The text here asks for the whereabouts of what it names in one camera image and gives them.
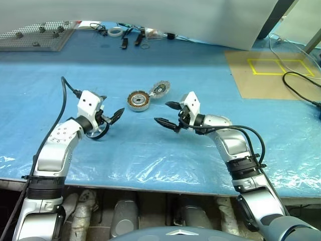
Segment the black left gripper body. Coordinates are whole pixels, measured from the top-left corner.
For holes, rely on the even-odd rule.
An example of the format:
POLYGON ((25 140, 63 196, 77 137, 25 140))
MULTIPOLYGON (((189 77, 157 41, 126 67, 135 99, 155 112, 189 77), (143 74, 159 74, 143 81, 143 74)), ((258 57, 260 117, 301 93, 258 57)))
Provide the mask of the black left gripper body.
POLYGON ((103 110, 100 109, 95 114, 95 120, 98 126, 102 126, 103 124, 110 124, 110 118, 103 114, 103 110))

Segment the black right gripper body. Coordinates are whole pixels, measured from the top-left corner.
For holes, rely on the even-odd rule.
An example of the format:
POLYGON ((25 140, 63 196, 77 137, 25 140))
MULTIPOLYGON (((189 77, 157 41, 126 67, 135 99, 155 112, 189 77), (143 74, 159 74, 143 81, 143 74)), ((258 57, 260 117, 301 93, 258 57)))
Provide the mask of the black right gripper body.
POLYGON ((177 127, 177 133, 181 129, 188 129, 190 123, 190 109, 185 105, 184 107, 179 106, 179 125, 177 127))

